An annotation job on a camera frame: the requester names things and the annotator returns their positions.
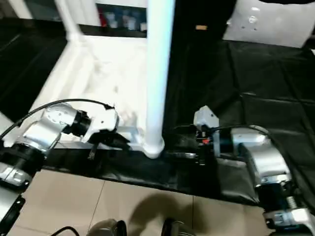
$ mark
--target tile floor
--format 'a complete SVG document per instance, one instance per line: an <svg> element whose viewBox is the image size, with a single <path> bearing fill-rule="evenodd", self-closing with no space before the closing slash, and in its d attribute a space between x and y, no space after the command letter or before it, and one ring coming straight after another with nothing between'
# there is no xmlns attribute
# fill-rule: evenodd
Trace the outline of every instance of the tile floor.
<svg viewBox="0 0 315 236"><path fill-rule="evenodd" d="M270 233L258 207L51 171L38 173L24 197L27 203L9 236L49 236L64 226L85 236L108 218L125 220L131 236L159 236L166 217L193 226L198 236Z"/></svg>

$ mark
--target silver robotic arm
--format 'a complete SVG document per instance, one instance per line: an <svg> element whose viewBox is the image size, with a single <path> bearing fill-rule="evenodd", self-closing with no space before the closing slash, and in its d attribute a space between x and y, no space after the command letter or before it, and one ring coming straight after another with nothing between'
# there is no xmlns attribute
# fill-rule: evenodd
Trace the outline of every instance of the silver robotic arm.
<svg viewBox="0 0 315 236"><path fill-rule="evenodd" d="M288 165L267 130L259 126L217 128L219 119L208 107L195 113L194 125L198 128L198 145L210 146L214 157L232 151L247 161L260 206L265 211L265 223L276 230L275 235L307 232L306 235L315 236L315 217L297 195Z"/></svg>
<svg viewBox="0 0 315 236"><path fill-rule="evenodd" d="M25 203L21 193L41 170L62 133L72 133L85 143L94 133L114 132L117 124L114 109L104 109L89 118L86 112L60 103L48 107L41 119L33 122L12 147L4 148L0 153L0 236L6 235L16 221Z"/></svg>

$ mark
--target black tablecloth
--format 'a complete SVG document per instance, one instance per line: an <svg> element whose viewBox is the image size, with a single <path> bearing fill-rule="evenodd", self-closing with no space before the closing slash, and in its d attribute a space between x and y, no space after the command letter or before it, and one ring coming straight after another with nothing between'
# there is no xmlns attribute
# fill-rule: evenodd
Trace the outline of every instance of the black tablecloth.
<svg viewBox="0 0 315 236"><path fill-rule="evenodd" d="M43 33L2 26L0 111L16 120L38 95L65 38L63 29ZM94 35L115 34L85 27ZM305 198L315 206L315 57L310 50L209 39L174 31L164 131L189 124L208 105L221 125L257 124L269 129L291 156L287 160ZM165 153L150 160L140 152L53 150L45 168L88 177L178 191L249 205L258 204L245 161L218 159L202 167Z"/></svg>

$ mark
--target black plastic sheet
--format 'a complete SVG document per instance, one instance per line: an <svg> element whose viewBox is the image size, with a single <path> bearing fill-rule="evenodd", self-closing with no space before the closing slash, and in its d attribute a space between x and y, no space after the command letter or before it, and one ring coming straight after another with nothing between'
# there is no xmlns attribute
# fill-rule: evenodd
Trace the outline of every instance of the black plastic sheet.
<svg viewBox="0 0 315 236"><path fill-rule="evenodd" d="M0 110L12 120L24 115L65 46L64 30L26 21L3 24L0 34ZM81 27L86 34L115 35ZM269 129L290 153L287 160L305 198L315 206L315 58L294 49L209 37L209 32L174 29L169 67L164 136L190 124L196 110L208 105L221 125L257 124ZM127 32L118 32L129 36ZM143 37L145 34L130 34ZM249 205L258 204L245 160L194 160L163 153L151 160L140 152L55 149L45 168L54 171L178 191Z"/></svg>

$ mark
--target black cable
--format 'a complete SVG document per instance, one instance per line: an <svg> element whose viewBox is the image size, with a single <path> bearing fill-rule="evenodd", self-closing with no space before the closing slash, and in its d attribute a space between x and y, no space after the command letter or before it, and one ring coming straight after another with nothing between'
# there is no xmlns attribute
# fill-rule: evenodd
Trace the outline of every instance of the black cable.
<svg viewBox="0 0 315 236"><path fill-rule="evenodd" d="M59 235L61 232L65 231L65 230L71 230L75 236L80 236L79 233L75 230L75 228L71 227L71 226L66 226L66 227L63 227L59 230L57 230L56 232L54 232L52 235L50 236L57 236Z"/></svg>
<svg viewBox="0 0 315 236"><path fill-rule="evenodd" d="M257 125L244 125L244 124L240 124L240 125L230 125L230 126L218 126L218 127L214 127L211 128L212 132L218 131L218 130L224 130L224 129L232 129L232 128L249 128L249 129L253 129L256 131L261 132L263 135L266 135L271 142L275 145L275 147L278 149L278 151L281 153L281 155L284 157L284 159L286 161L289 161L291 163L291 165L288 165L289 169L290 169L290 173L292 175L292 178L295 182L297 181L297 177L294 173L294 171L292 171L291 166L294 166L294 168L296 169L296 171L301 175L301 177L304 179L305 184L308 186L308 188L310 189L311 193L313 195L315 195L315 190L312 187L312 185L309 183L308 178L306 177L306 175L300 170L299 166L297 163L295 163L294 159L292 158L292 156L282 148L282 145L280 144L280 142L278 142L275 137L273 137L273 135L268 132L268 131L264 131L262 129L262 127L259 127ZM305 197L302 195L301 196L303 198L303 201L306 205L306 207L311 211L312 214L315 214L315 208L305 199Z"/></svg>
<svg viewBox="0 0 315 236"><path fill-rule="evenodd" d="M49 106L52 106L52 105L56 105L56 104L59 104L59 103L63 103L63 102L91 102L91 103L96 103L96 104L100 104L100 105L103 105L104 108L106 110L108 109L113 109L114 107L111 107L109 106L108 104L106 103L102 103L102 102L99 102L99 101L95 101L95 100L90 100L90 99L84 99L84 98L69 98L69 99L61 99L61 100L57 100L57 101L54 101L54 102L49 102L49 103L46 103L40 107L37 107L36 109L30 111L29 113L27 113L25 116L23 116L21 119L19 119L17 122L13 123L10 127L8 127L1 135L0 135L0 140L2 140L12 129L14 129L15 127L19 126L22 124L22 122L27 119L28 117L32 116L34 113L44 109L44 108L47 108Z"/></svg>

